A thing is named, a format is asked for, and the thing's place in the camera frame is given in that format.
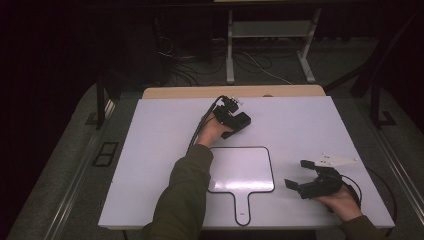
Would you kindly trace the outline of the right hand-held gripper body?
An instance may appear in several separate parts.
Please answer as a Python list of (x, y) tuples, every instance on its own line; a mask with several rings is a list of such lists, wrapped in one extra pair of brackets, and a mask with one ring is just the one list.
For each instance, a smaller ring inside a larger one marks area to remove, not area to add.
[(337, 193), (345, 184), (342, 175), (336, 170), (338, 166), (356, 163), (354, 158), (323, 153), (315, 163), (317, 177), (309, 183), (298, 184), (296, 192), (302, 199), (329, 196)]

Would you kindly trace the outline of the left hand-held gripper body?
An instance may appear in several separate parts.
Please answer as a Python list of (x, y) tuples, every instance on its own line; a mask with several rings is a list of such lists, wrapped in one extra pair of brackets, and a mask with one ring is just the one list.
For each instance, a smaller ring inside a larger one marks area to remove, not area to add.
[(223, 120), (227, 114), (234, 116), (234, 113), (239, 109), (239, 101), (235, 98), (229, 98), (227, 96), (220, 97), (221, 104), (217, 105), (213, 110), (213, 114), (216, 119), (223, 124)]

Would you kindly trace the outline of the black whiteboard eraser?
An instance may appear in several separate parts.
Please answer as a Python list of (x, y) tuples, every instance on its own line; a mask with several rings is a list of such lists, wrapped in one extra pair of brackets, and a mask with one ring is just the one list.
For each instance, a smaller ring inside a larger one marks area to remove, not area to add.
[(237, 115), (233, 116), (234, 120), (235, 120), (235, 125), (234, 126), (227, 126), (225, 124), (225, 118), (223, 120), (223, 124), (227, 127), (229, 127), (231, 129), (231, 132), (224, 132), (221, 137), (223, 139), (227, 139), (230, 136), (234, 135), (235, 133), (239, 132), (240, 130), (244, 129), (245, 127), (247, 127), (250, 123), (251, 123), (251, 118), (249, 117), (248, 120), (239, 120), (236, 117)]

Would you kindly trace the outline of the small whiteboard with handle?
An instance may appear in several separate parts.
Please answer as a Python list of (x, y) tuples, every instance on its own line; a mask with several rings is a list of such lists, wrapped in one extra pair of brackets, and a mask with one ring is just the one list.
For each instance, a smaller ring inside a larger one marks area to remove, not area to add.
[(266, 147), (214, 147), (208, 191), (233, 197), (235, 222), (247, 226), (251, 221), (251, 194), (275, 189), (272, 164)]

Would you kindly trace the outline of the person's left hand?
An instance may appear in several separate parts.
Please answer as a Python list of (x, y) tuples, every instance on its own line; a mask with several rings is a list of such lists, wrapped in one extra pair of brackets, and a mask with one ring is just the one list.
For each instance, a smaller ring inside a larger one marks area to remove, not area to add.
[(211, 147), (224, 132), (232, 132), (232, 129), (221, 124), (213, 114), (210, 114), (206, 118), (206, 122), (202, 126), (195, 143)]

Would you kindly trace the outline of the person's right hand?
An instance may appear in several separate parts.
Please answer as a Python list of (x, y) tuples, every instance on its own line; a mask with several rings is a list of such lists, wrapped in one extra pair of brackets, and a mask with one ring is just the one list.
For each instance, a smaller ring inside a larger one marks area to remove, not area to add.
[(328, 206), (342, 222), (347, 222), (363, 215), (354, 197), (345, 185), (337, 193), (329, 196), (316, 197), (315, 200)]

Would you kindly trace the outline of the wooden table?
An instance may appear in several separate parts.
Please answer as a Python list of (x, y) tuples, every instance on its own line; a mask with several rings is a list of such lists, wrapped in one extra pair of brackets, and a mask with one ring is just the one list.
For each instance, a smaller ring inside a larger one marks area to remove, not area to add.
[(147, 88), (142, 99), (216, 98), (220, 95), (235, 97), (303, 97), (325, 96), (319, 85), (260, 85), (260, 86), (206, 86)]

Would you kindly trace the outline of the white metal stand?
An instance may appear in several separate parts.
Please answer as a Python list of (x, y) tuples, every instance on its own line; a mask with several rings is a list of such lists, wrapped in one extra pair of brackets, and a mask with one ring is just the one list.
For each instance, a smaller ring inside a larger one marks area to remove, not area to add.
[(322, 9), (314, 10), (310, 20), (284, 20), (284, 21), (235, 21), (233, 11), (228, 12), (227, 25), (227, 54), (226, 54), (226, 79), (227, 83), (235, 83), (233, 40), (241, 38), (303, 38), (304, 45), (297, 52), (297, 58), (308, 83), (315, 83), (312, 68), (307, 60), (315, 30), (318, 26)]

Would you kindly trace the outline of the black metal stand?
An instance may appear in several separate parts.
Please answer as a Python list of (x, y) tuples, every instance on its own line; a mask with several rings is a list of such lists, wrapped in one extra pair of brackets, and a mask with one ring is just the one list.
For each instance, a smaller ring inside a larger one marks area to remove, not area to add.
[(96, 129), (99, 130), (106, 121), (106, 115), (110, 109), (110, 101), (115, 96), (115, 90), (111, 77), (108, 73), (100, 71), (96, 75)]
[(371, 93), (374, 126), (394, 123), (390, 115), (380, 118), (380, 93), (385, 89), (424, 133), (424, 6), (395, 15), (365, 63), (325, 85), (324, 91), (330, 92), (351, 79), (355, 81), (350, 89), (352, 97)]

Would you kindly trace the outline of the black floor socket frame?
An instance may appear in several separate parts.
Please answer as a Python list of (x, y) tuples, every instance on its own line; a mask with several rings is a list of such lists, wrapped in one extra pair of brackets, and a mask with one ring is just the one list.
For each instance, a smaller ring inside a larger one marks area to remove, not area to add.
[(113, 162), (118, 145), (118, 142), (103, 142), (92, 165), (95, 167), (109, 167)]

